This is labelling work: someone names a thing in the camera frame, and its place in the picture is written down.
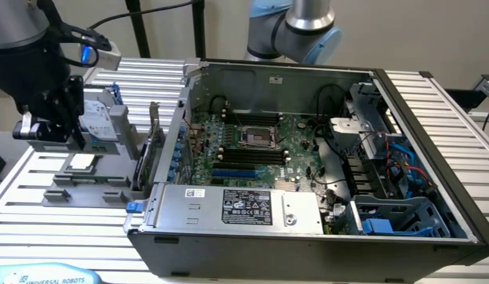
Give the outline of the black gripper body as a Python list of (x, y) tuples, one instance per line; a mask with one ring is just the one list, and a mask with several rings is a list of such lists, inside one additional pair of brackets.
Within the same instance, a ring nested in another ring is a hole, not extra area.
[(17, 110), (64, 124), (82, 113), (82, 79), (70, 74), (60, 44), (0, 49), (0, 89)]

